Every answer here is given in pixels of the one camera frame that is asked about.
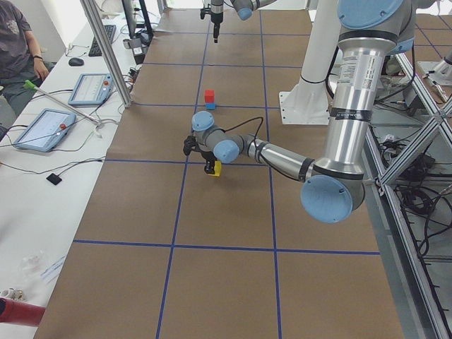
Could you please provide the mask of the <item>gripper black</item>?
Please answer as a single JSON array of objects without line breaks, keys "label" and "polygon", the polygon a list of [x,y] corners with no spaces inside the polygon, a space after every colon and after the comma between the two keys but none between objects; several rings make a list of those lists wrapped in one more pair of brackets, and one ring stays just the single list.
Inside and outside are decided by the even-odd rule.
[{"label": "gripper black", "polygon": [[218,38],[220,35],[220,24],[222,23],[222,13],[211,13],[211,22],[214,23],[213,27],[213,41],[218,43]]},{"label": "gripper black", "polygon": [[202,158],[206,161],[204,166],[204,172],[206,174],[214,174],[215,173],[215,155],[211,151],[201,151]]}]

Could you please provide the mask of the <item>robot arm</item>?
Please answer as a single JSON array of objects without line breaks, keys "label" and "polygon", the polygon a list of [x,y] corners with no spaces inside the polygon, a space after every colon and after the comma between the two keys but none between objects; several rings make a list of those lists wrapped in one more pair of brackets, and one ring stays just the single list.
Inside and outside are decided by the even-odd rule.
[{"label": "robot arm", "polygon": [[[231,6],[241,20],[247,20],[254,11],[274,2],[275,0],[237,0],[231,1]],[[203,8],[200,10],[201,19],[204,19],[206,15],[210,15],[210,21],[213,23],[214,43],[218,43],[220,26],[224,18],[224,5],[225,2],[223,0],[204,1]]]},{"label": "robot arm", "polygon": [[384,59],[412,46],[415,1],[340,1],[338,46],[343,54],[340,77],[329,112],[326,147],[311,159],[262,141],[254,135],[228,134],[213,115],[193,115],[184,153],[200,153],[205,171],[247,155],[302,183],[301,203],[313,218],[340,222],[364,200],[364,171],[359,163]]}]

